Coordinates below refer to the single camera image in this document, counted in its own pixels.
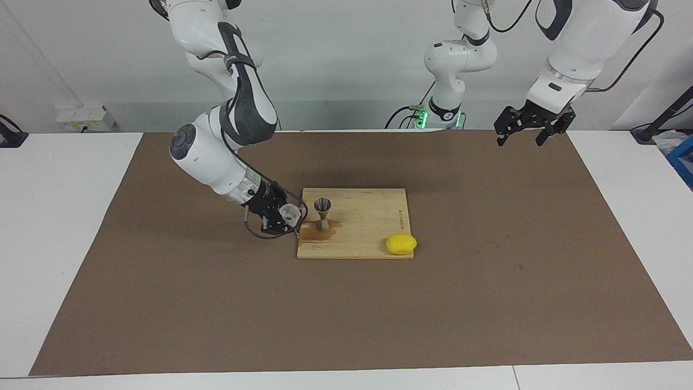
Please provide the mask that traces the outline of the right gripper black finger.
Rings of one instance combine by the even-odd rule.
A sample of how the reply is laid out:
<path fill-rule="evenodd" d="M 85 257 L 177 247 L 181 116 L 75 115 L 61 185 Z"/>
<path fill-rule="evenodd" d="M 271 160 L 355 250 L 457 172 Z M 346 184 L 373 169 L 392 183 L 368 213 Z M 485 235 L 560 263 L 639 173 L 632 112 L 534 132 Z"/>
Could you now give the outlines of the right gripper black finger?
<path fill-rule="evenodd" d="M 304 206 L 304 202 L 301 197 L 298 197 L 294 193 L 282 187 L 279 185 L 279 183 L 271 183 L 271 190 L 273 193 L 272 196 L 277 203 L 277 208 L 282 207 L 285 204 L 293 204 L 298 208 L 302 208 Z"/>
<path fill-rule="evenodd" d="M 282 236 L 294 233 L 296 228 L 284 220 L 280 214 L 262 215 L 262 233 L 270 236 Z"/>

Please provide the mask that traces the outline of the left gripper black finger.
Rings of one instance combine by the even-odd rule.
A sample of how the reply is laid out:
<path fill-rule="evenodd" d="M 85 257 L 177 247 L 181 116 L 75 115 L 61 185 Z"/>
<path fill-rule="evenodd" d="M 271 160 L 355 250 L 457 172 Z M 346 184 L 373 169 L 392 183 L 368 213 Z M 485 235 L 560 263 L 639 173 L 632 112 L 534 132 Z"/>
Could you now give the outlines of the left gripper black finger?
<path fill-rule="evenodd" d="M 525 107 L 520 109 L 507 106 L 499 114 L 498 118 L 493 123 L 493 128 L 497 135 L 496 143 L 499 147 L 503 147 L 506 141 L 514 133 L 520 132 L 527 128 L 525 121 L 528 119 Z"/>
<path fill-rule="evenodd" d="M 553 122 L 545 121 L 544 128 L 535 138 L 535 143 L 537 146 L 542 147 L 544 143 L 546 143 L 546 141 L 553 135 L 564 134 L 574 120 L 575 116 L 576 114 L 574 111 L 566 111 Z"/>

